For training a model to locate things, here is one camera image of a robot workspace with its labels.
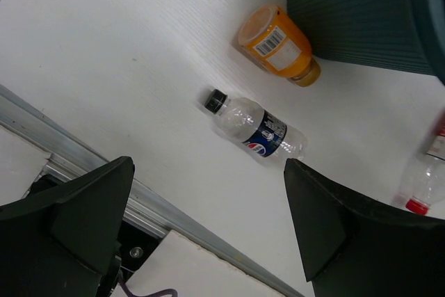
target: blue label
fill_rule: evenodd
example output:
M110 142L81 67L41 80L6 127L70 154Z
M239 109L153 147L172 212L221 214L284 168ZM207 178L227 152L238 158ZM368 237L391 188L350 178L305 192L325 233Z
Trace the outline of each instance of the blue label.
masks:
M243 142L261 156L270 156L286 136L287 125L274 115L264 111L264 117L255 133Z

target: black bottle cap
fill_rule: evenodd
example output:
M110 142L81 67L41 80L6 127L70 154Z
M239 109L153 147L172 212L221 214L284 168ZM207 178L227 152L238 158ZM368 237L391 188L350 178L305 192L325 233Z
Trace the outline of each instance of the black bottle cap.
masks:
M220 90L213 90L213 92L210 93L209 97L207 98L204 107L206 107L206 109L208 111L211 111L213 114L216 114L216 112L220 110L226 99L226 94L224 94Z

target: red bottle cap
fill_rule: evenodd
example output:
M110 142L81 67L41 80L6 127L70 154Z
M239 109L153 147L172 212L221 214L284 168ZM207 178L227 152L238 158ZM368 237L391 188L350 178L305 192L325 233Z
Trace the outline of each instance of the red bottle cap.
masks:
M422 216L425 216L429 209L426 205L413 199L410 199L405 207L406 209Z

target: cable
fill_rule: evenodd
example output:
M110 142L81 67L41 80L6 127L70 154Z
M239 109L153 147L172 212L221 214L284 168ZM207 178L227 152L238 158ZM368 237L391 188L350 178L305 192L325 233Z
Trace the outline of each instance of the cable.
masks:
M158 291L155 292L154 294L150 294L150 295L146 295L146 296L137 296L135 294L133 294L127 287L127 285L124 282L124 277L122 275L122 271L119 271L119 275L118 275L118 280L119 280L119 284L122 287L122 290L124 290L124 293L128 296L128 297L166 297L166 296L171 296L171 297L178 297L178 291L174 290L174 289L165 289L162 291Z

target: barcode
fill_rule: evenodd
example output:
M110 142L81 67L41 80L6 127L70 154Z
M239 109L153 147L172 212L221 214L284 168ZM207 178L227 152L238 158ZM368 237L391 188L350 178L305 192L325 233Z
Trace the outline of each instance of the barcode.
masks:
M262 55L266 56L275 50L278 45L286 38L286 34L278 27L275 27L272 32L255 46L255 49Z

